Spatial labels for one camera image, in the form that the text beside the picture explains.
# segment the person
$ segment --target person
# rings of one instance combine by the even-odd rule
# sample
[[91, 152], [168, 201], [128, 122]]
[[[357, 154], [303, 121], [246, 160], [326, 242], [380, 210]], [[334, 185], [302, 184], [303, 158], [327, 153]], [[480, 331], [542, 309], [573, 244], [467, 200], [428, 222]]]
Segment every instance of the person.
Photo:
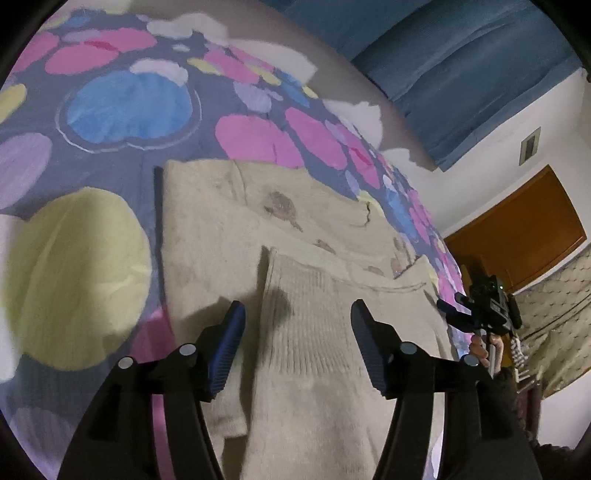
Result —
[[[504, 352], [503, 340], [497, 335], [492, 335], [491, 344], [494, 345], [496, 350], [493, 380], [500, 389], [503, 397], [505, 397], [511, 406], [511, 410], [517, 415], [519, 424], [524, 429], [543, 480], [566, 480], [568, 478], [566, 472], [571, 468], [573, 451], [567, 447], [558, 447], [549, 444], [541, 445], [531, 432], [527, 431], [525, 422], [519, 415], [517, 407], [517, 383], [515, 382], [512, 368], [501, 367]], [[480, 335], [472, 336], [469, 349], [470, 353], [476, 356], [484, 367], [488, 368], [490, 366], [488, 352], [484, 348]]]

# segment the wooden cabinet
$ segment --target wooden cabinet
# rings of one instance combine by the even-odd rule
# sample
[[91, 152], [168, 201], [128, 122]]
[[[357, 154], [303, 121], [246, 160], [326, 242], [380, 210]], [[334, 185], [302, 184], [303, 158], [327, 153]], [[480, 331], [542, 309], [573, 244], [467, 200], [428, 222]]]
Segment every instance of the wooden cabinet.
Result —
[[569, 196], [550, 166], [486, 213], [446, 238], [457, 263], [519, 290], [586, 240]]

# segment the sweater sleeve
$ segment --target sweater sleeve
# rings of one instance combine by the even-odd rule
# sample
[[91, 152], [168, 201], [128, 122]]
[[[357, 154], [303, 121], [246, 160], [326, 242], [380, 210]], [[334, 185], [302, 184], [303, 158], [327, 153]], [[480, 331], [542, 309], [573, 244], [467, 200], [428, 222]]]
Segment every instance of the sweater sleeve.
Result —
[[564, 479], [565, 471], [569, 468], [572, 450], [549, 444], [540, 445], [538, 440], [526, 430], [525, 421], [521, 418], [517, 407], [517, 385], [510, 368], [501, 368], [501, 371], [495, 376], [494, 382], [517, 417], [519, 425], [524, 429], [543, 480]]

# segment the quilted fabric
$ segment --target quilted fabric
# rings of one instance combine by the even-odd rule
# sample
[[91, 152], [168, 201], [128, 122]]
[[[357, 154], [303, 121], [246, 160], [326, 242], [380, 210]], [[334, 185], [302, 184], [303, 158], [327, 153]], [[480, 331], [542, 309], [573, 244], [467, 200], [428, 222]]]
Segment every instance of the quilted fabric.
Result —
[[591, 369], [591, 247], [515, 298], [528, 367], [543, 373], [548, 397]]

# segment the white wall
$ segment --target white wall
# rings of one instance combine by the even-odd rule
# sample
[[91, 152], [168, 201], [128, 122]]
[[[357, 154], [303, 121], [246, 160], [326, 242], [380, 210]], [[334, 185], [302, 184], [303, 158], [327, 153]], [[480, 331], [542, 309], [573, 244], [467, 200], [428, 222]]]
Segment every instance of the white wall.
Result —
[[[586, 154], [580, 145], [574, 147], [573, 154], [561, 150], [564, 139], [577, 128], [585, 83], [582, 70], [573, 73], [497, 127], [446, 172], [427, 171], [394, 156], [389, 159], [418, 190], [442, 234], [450, 235], [502, 200], [511, 188], [531, 178], [536, 168], [539, 171], [544, 166], [542, 163], [551, 162], [554, 167], [564, 155], [569, 158], [566, 162], [582, 163], [575, 159], [577, 153]], [[538, 153], [519, 166], [521, 141], [540, 126]]]
[[581, 107], [577, 131], [589, 148], [591, 148], [591, 84], [589, 83], [585, 84], [583, 106]]
[[569, 136], [558, 139], [552, 147], [548, 147], [543, 152], [538, 151], [538, 154], [533, 156], [525, 165], [530, 162], [532, 163], [529, 165], [529, 170], [522, 177], [444, 233], [444, 236], [450, 235], [465, 224], [471, 222], [474, 218], [485, 213], [512, 192], [516, 191], [546, 165], [550, 165], [566, 193], [569, 195], [570, 201], [581, 220], [587, 240], [562, 260], [562, 262], [519, 291], [525, 290], [549, 275], [552, 275], [553, 272], [569, 262], [591, 242], [591, 148], [574, 131]]
[[542, 401], [540, 443], [576, 447], [591, 422], [591, 372]]

